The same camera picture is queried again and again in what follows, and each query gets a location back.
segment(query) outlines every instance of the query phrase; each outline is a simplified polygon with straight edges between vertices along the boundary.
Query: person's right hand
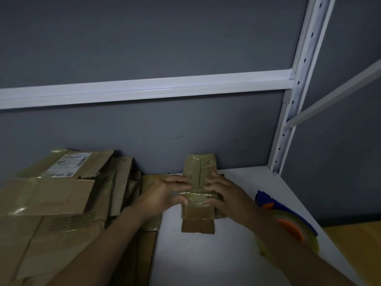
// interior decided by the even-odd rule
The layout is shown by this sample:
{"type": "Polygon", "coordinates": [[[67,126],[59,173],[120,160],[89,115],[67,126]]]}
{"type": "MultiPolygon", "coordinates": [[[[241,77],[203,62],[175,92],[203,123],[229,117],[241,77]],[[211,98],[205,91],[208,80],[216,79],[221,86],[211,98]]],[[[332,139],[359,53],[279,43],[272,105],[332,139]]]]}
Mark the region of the person's right hand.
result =
{"type": "Polygon", "coordinates": [[[255,216],[260,212],[260,208],[249,195],[235,183],[215,172],[213,176],[214,178],[206,179],[210,185],[204,188],[207,191],[220,193],[224,197],[225,202],[212,198],[207,199],[205,203],[216,207],[233,221],[250,229],[255,216]]]}

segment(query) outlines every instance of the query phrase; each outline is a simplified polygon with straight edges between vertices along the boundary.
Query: gray wall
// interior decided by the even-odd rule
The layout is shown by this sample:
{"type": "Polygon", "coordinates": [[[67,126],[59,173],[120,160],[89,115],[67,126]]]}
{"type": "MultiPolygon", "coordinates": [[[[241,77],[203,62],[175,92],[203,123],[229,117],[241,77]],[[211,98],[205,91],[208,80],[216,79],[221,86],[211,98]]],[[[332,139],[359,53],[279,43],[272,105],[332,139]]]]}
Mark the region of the gray wall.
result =
{"type": "Polygon", "coordinates": [[[307,0],[2,0],[0,88],[288,69],[307,0]]]}
{"type": "MultiPolygon", "coordinates": [[[[337,0],[305,107],[381,58],[380,5],[337,0]]],[[[380,93],[378,79],[296,129],[282,177],[323,224],[380,218],[380,93]]]]}
{"type": "Polygon", "coordinates": [[[119,149],[146,173],[179,173],[189,153],[218,168],[265,165],[282,91],[0,112],[0,184],[55,147],[119,149]]]}

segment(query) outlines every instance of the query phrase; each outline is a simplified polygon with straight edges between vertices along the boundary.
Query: cardboard box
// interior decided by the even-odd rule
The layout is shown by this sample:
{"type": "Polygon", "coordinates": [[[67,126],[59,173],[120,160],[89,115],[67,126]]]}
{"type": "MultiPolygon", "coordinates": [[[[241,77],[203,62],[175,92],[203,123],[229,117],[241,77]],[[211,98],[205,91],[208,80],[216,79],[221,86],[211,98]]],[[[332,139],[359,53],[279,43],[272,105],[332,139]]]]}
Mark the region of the cardboard box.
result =
{"type": "Polygon", "coordinates": [[[99,174],[102,185],[95,189],[88,212],[77,215],[44,216],[18,269],[16,279],[58,271],[72,261],[104,230],[115,171],[99,174]]]}
{"type": "MultiPolygon", "coordinates": [[[[142,194],[146,192],[150,186],[156,181],[156,180],[162,180],[166,178],[168,175],[144,175],[142,177],[142,194]]],[[[160,228],[160,224],[162,222],[162,214],[159,214],[157,216],[152,217],[148,221],[146,221],[141,229],[146,232],[151,231],[158,231],[160,228]]]]}
{"type": "Polygon", "coordinates": [[[27,277],[25,279],[13,281],[8,284],[8,286],[45,286],[57,273],[58,271],[52,271],[41,275],[27,277]]]}
{"type": "Polygon", "coordinates": [[[116,176],[114,189],[112,191],[110,216],[119,216],[122,210],[132,161],[132,157],[114,157],[111,159],[110,167],[116,169],[116,176]]]}
{"type": "Polygon", "coordinates": [[[131,239],[124,251],[110,280],[110,286],[126,286],[136,284],[136,262],[138,254],[139,233],[131,239]]]}
{"type": "Polygon", "coordinates": [[[216,192],[206,191],[205,179],[212,178],[212,172],[217,170],[214,154],[190,154],[184,165],[183,176],[190,176],[189,183],[193,188],[182,193],[189,200],[188,205],[181,205],[183,219],[181,231],[185,233],[214,234],[216,210],[212,206],[202,206],[202,202],[210,197],[218,198],[216,192]]]}
{"type": "Polygon", "coordinates": [[[40,216],[0,217],[0,285],[10,283],[41,221],[40,216]]]}
{"type": "MultiPolygon", "coordinates": [[[[140,195],[141,171],[132,172],[128,181],[129,194],[126,191],[125,206],[132,205],[140,195]]],[[[138,254],[139,233],[131,239],[123,256],[112,275],[110,286],[125,286],[136,284],[136,261],[138,254]]]]}
{"type": "Polygon", "coordinates": [[[136,261],[136,285],[147,286],[151,271],[151,262],[155,250],[157,232],[141,232],[138,241],[136,261]]]}
{"type": "Polygon", "coordinates": [[[82,213],[95,177],[112,153],[53,150],[5,183],[0,191],[0,215],[82,213]]]}

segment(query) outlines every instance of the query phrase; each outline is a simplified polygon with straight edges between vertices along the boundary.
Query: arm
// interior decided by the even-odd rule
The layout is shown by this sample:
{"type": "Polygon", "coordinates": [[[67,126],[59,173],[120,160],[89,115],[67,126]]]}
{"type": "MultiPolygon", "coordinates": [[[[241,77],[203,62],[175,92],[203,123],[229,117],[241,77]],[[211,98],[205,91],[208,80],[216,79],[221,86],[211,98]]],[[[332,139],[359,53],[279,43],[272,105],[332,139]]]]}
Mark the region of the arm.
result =
{"type": "Polygon", "coordinates": [[[248,194],[230,180],[213,173],[206,190],[223,195],[225,202],[207,203],[257,235],[293,286],[355,286],[346,276],[294,239],[276,220],[260,209],[248,194]]]}
{"type": "Polygon", "coordinates": [[[185,197],[169,196],[170,191],[192,188],[192,185],[184,183],[188,180],[189,177],[170,175],[164,181],[155,181],[132,206],[122,211],[102,235],[59,272],[48,286],[107,285],[128,243],[141,225],[173,205],[188,203],[185,197]]]}

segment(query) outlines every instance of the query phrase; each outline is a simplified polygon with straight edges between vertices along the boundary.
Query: white metal bar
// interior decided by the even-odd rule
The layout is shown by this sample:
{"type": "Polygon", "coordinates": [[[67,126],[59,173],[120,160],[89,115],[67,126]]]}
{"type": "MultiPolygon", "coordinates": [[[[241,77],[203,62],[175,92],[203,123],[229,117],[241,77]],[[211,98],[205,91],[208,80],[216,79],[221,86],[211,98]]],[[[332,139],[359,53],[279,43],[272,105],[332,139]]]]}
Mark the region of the white metal bar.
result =
{"type": "Polygon", "coordinates": [[[295,83],[292,89],[285,91],[267,164],[273,172],[280,174],[283,169],[295,132],[285,125],[297,115],[304,101],[334,3],[335,0],[309,0],[292,67],[295,83]]]}
{"type": "Polygon", "coordinates": [[[0,89],[0,109],[292,88],[291,69],[0,89]]]}
{"type": "Polygon", "coordinates": [[[344,97],[350,95],[361,87],[366,86],[379,77],[381,77],[381,59],[289,120],[286,123],[286,128],[289,129],[297,126],[303,121],[309,119],[310,117],[333,105],[344,97]]]}

